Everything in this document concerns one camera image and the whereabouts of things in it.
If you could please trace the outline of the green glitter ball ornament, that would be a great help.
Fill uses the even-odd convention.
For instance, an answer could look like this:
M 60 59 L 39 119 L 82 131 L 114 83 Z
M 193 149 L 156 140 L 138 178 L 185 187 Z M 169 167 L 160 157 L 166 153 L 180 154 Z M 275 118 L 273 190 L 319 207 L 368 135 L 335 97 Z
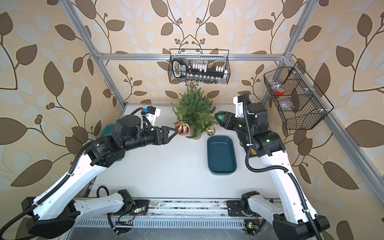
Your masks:
M 215 114 L 215 118 L 218 120 L 223 120 L 225 118 L 225 111 L 219 111 Z

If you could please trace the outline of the gold ball ornament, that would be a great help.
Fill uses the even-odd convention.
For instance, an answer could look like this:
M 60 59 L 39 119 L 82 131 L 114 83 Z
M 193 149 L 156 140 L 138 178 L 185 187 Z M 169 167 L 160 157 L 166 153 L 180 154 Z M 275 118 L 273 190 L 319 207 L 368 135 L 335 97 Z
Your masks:
M 205 132 L 206 132 L 206 134 L 207 134 L 208 136 L 213 136 L 213 135 L 215 135 L 215 133 L 216 133 L 216 128 L 215 128 L 214 125 L 209 125 L 209 126 L 206 128 Z

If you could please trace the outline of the red gold striped ornament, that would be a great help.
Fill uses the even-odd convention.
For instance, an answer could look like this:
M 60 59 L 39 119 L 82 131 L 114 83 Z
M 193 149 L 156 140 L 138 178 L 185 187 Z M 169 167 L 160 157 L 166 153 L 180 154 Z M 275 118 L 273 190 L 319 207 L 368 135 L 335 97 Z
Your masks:
M 177 122 L 175 128 L 178 130 L 180 136 L 186 136 L 190 133 L 190 125 L 184 121 Z

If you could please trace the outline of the dark teal plastic tray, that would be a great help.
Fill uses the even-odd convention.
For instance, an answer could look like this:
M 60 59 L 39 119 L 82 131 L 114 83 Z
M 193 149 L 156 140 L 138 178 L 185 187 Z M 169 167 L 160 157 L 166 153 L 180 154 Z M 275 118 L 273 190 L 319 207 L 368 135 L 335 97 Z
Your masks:
M 212 136 L 207 140 L 208 168 L 214 175 L 230 175 L 237 169 L 234 143 L 228 136 Z

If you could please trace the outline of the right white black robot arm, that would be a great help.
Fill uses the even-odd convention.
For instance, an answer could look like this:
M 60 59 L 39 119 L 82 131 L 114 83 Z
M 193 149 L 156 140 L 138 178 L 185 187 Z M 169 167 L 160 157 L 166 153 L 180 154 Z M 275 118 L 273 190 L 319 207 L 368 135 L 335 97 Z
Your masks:
M 245 165 L 253 173 L 269 173 L 278 191 L 283 209 L 278 210 L 258 192 L 242 195 L 244 215 L 257 214 L 270 223 L 280 240 L 322 239 L 329 229 L 325 216 L 317 213 L 304 194 L 289 162 L 280 136 L 269 129 L 268 112 L 261 103 L 252 103 L 249 93 L 234 97 L 235 113 L 219 111 L 219 125 L 237 133 L 245 150 Z

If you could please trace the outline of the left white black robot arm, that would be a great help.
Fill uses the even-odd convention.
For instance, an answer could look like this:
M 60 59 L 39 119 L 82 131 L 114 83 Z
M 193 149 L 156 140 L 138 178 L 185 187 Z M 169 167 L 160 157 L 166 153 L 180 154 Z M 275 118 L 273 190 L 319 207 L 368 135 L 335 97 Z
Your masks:
M 26 198 L 22 202 L 23 211 L 1 228 L 1 234 L 26 215 L 30 216 L 26 238 L 31 240 L 57 238 L 75 223 L 99 215 L 134 212 L 137 207 L 127 190 L 90 200 L 75 200 L 75 196 L 97 175 L 124 158 L 127 151 L 165 145 L 178 134 L 174 128 L 153 127 L 150 121 L 144 126 L 141 123 L 138 116 L 124 116 L 116 121 L 110 135 L 85 144 L 69 171 L 42 195 Z

